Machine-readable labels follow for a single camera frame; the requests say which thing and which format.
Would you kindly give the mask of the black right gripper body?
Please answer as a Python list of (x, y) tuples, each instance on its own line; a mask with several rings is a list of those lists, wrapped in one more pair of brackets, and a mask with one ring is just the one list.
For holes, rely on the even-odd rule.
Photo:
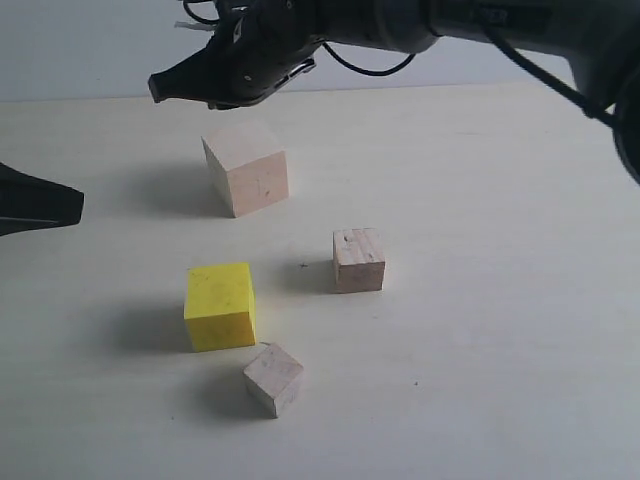
[(316, 1), (255, 1), (226, 16), (207, 51), (226, 95), (270, 95), (319, 48)]

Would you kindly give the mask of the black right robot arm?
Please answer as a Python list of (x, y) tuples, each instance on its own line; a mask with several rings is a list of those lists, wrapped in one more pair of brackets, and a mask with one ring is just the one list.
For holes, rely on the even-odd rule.
[(204, 48), (151, 75), (155, 102), (256, 105), (334, 44), (402, 53), (443, 37), (488, 43), (610, 128), (639, 174), (639, 5), (635, 1), (246, 1), (216, 3)]

